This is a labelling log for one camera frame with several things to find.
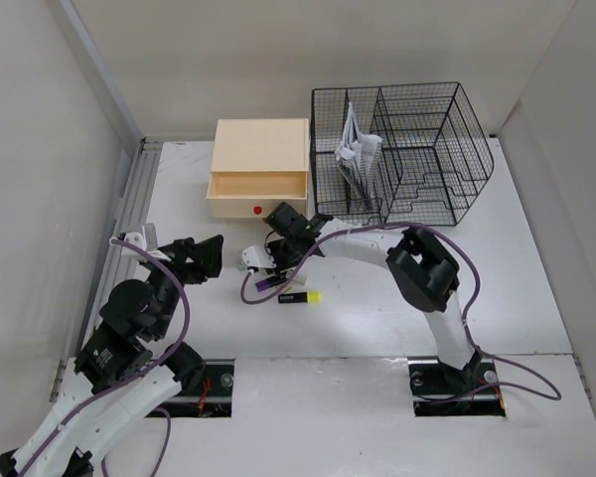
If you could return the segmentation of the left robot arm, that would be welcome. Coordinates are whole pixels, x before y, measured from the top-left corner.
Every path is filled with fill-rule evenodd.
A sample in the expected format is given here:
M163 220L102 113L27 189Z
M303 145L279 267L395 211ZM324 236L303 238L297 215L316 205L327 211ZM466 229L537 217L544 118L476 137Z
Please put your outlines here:
M211 387L205 360L182 337L159 358L146 346L166 336L178 306L191 320L184 288L219 277L223 236L153 247L126 234L112 243L150 273L113 287L49 414L24 445L0 455L3 476L90 476L141 419L169 413L164 401Z

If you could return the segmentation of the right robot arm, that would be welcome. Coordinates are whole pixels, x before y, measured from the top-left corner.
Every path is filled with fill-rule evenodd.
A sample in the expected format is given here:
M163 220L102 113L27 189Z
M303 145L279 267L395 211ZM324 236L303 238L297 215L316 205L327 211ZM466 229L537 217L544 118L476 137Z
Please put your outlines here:
M359 227L320 214L307 219L287 203L277 206L264 221L279 235L268 246L268 255L280 271L312 255L347 258L389 271L404 301L427 320L442 384L454 392L473 385L481 355L462 321L459 264L429 230Z

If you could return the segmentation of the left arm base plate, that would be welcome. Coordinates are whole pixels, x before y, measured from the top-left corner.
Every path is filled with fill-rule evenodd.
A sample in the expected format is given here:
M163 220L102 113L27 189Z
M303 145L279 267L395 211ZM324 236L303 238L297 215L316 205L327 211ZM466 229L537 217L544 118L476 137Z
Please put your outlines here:
M183 385L180 392L158 404L173 418L231 417L234 360L171 359L169 369Z

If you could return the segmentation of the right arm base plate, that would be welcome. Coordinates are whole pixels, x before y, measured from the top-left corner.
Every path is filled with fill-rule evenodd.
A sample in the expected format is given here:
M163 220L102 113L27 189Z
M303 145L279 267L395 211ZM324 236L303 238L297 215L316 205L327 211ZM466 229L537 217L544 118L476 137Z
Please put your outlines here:
M498 377L491 360L461 372L436 357L421 357L408 360L408 371L416 417L506 416L501 390L487 388Z

